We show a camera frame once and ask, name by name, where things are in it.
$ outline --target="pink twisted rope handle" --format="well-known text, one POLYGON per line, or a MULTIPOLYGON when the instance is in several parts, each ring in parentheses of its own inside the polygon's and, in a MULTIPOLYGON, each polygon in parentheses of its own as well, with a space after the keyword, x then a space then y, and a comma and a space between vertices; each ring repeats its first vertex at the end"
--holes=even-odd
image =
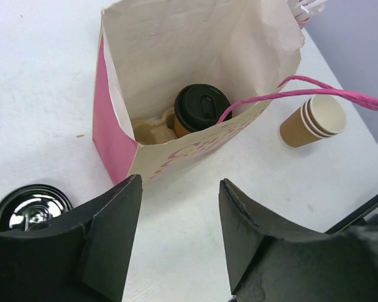
POLYGON ((225 112, 220 117, 217 124, 223 122, 227 115, 235 108, 243 104, 255 103, 259 101, 264 101, 267 99, 280 99, 285 98, 287 96, 306 96, 312 94, 330 94, 332 96, 340 96, 343 99, 347 99, 355 104, 358 104, 362 107, 378 111, 378 99, 373 98, 372 96, 368 96, 366 94, 362 94, 356 91, 347 91, 333 88, 325 83, 319 82, 317 80, 311 79, 310 77, 305 77, 303 75, 292 75, 286 78, 283 82, 278 85, 278 87, 285 85, 290 80, 301 80, 304 82, 309 82, 311 84, 315 84, 320 87, 320 89, 301 89, 301 90, 294 90, 294 91, 287 91, 287 92, 278 92, 267 94, 266 96, 255 96, 253 98, 244 99, 242 101, 236 102, 228 107, 225 112))

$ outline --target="paper bag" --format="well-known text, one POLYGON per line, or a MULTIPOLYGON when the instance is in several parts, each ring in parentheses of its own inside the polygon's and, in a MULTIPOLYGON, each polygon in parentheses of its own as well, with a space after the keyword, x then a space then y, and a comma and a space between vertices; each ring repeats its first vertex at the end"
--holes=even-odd
POLYGON ((190 84, 231 104, 276 91, 295 74, 304 37, 283 0, 123 0, 103 11, 93 140, 114 183, 150 182, 211 153, 270 104, 168 143, 136 142, 131 120, 160 117, 190 84))

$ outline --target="gray wall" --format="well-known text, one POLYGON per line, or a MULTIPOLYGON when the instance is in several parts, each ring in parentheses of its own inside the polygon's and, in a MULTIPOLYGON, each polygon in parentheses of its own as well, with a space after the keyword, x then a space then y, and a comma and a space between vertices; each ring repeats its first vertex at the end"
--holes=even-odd
MULTIPOLYGON (((306 28, 344 89, 378 98, 378 0, 329 0, 306 28)), ((378 113, 357 110, 378 143, 378 113)))

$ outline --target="white surface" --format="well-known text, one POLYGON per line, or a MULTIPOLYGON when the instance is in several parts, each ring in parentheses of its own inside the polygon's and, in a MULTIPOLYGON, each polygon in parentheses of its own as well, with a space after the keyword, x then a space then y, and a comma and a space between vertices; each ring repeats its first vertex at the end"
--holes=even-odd
MULTIPOLYGON (((378 0, 329 1, 306 28, 344 89, 378 98, 378 0)), ((378 142, 378 113, 357 109, 378 142)))
MULTIPOLYGON (((112 186, 91 141, 100 9, 110 3, 0 1, 0 200, 44 182, 76 206, 112 186)), ((299 74, 339 87, 306 38, 299 74)), ((228 300, 217 203, 224 177, 318 231, 378 193, 378 146, 350 103, 342 102, 344 133, 282 145, 279 124, 305 100, 274 101, 215 154, 144 188, 124 301, 228 300)))

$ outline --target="white table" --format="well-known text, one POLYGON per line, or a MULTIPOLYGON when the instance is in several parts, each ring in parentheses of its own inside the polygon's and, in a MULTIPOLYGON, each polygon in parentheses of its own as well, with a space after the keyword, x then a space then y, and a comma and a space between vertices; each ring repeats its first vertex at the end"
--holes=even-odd
MULTIPOLYGON (((0 1, 0 200, 42 182, 77 206, 112 186, 91 141, 100 9, 111 2, 0 1)), ((304 33, 299 74, 340 87, 304 33)), ((274 101, 215 154, 144 188, 124 301, 228 300, 222 178, 322 232, 378 193, 378 146, 347 101, 341 135, 298 149, 279 142, 279 124, 305 99, 274 101)))

